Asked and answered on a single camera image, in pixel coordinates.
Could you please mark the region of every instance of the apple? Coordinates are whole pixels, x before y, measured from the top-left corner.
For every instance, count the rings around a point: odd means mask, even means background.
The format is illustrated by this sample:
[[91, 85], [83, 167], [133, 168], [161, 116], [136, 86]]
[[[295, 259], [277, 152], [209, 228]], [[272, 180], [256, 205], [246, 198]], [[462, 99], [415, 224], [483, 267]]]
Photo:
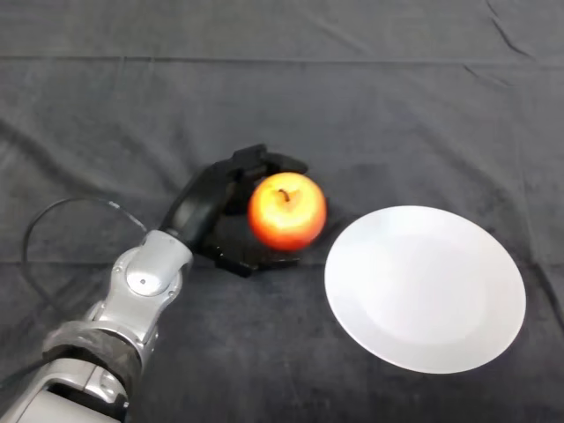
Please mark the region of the apple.
[[321, 233], [326, 217], [323, 192], [303, 174], [269, 176], [249, 201], [250, 227], [260, 242], [273, 249], [307, 247]]

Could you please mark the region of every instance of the dark tablecloth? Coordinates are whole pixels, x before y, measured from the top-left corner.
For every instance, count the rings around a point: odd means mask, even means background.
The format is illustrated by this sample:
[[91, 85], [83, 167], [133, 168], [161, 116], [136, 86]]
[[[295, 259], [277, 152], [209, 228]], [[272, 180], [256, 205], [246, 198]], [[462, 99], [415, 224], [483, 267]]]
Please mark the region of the dark tablecloth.
[[[251, 279], [197, 260], [134, 421], [562, 422], [564, 336], [538, 272], [564, 295], [562, 40], [556, 0], [0, 2], [0, 375], [58, 324], [19, 276], [40, 208], [107, 197], [156, 226], [199, 166], [265, 143], [310, 165], [326, 231], [299, 267]], [[331, 243], [398, 204], [460, 214], [516, 260], [527, 314], [497, 360], [421, 375], [336, 322]], [[68, 205], [34, 233], [33, 274], [79, 315], [140, 237]]]

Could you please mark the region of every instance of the silver robot arm segment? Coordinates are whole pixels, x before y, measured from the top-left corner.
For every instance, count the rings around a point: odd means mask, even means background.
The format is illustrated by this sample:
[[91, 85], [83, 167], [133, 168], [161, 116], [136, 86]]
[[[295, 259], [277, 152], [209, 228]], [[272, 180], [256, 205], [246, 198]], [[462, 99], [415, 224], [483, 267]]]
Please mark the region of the silver robot arm segment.
[[159, 337], [157, 321], [182, 288], [190, 250], [173, 236], [151, 231], [115, 262], [108, 296], [84, 320], [50, 333], [42, 367], [0, 423], [123, 419], [128, 398]]

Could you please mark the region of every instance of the table surface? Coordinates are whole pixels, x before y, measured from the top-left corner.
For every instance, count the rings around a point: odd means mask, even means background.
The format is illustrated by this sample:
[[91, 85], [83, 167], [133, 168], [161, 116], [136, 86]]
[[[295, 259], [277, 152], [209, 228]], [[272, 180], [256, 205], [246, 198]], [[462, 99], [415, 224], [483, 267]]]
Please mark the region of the table surface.
[[[563, 39], [554, 0], [1, 2], [0, 375], [58, 324], [19, 276], [40, 208], [107, 197], [156, 226], [198, 167], [265, 143], [310, 165], [330, 200], [323, 236], [299, 267], [251, 279], [197, 260], [135, 421], [562, 421], [564, 336], [541, 277], [564, 295]], [[399, 204], [464, 216], [516, 260], [527, 313], [497, 360], [421, 375], [336, 322], [330, 245]], [[248, 236], [244, 220], [223, 230]], [[33, 274], [82, 313], [140, 236], [69, 205], [33, 235]]]

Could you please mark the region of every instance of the white plate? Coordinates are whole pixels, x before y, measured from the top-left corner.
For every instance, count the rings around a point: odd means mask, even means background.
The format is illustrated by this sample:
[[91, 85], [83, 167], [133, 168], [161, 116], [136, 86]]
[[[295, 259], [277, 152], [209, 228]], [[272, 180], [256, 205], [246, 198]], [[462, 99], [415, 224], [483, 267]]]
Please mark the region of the white plate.
[[525, 314], [508, 252], [469, 220], [429, 207], [374, 211], [339, 235], [325, 266], [335, 317], [372, 354], [425, 373], [486, 364]]

